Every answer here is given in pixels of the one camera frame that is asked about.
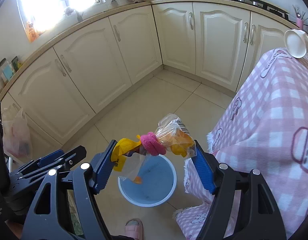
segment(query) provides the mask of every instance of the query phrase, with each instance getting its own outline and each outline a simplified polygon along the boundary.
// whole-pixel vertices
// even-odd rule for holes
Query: plastic bag
[[[2,111],[3,149],[15,157],[32,158],[32,143],[23,109],[18,112],[13,106]]]
[[[155,136],[167,151],[182,155],[184,158],[196,156],[195,141],[175,114],[168,114],[158,123]],[[111,160],[115,162],[113,170],[118,172],[122,180],[129,178],[140,184],[141,178],[137,177],[137,174],[150,154],[141,144],[139,135],[137,138],[138,142],[127,138],[121,139],[113,150]]]

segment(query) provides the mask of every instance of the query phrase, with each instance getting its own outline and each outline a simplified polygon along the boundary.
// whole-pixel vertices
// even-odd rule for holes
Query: blue container
[[[141,166],[138,176],[142,184],[118,178],[122,195],[140,207],[155,207],[167,201],[175,191],[177,176],[173,164],[165,156],[150,156]]]

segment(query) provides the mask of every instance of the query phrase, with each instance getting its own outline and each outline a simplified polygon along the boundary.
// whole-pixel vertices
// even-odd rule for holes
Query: sandal
[[[139,225],[127,225],[130,221],[137,221]],[[132,218],[126,222],[125,226],[125,236],[137,239],[137,240],[143,240],[143,224],[142,221],[138,218]]]

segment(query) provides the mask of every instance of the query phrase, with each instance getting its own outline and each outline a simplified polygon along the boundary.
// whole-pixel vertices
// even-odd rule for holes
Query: gingham fabric
[[[219,162],[237,171],[261,171],[291,236],[308,213],[308,57],[293,58],[283,48],[265,53],[207,138]],[[195,227],[192,221],[205,217],[210,206],[192,165],[186,162],[184,184],[204,203],[177,215],[190,240],[205,219]],[[236,196],[235,212],[238,205]]]

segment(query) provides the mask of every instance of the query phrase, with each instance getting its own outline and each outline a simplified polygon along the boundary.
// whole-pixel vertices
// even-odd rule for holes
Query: pink towel scrunchie
[[[158,142],[153,132],[142,135],[140,137],[140,141],[142,142],[145,150],[147,150],[147,152],[149,152],[151,155],[157,156],[159,154],[166,154],[166,149]]]

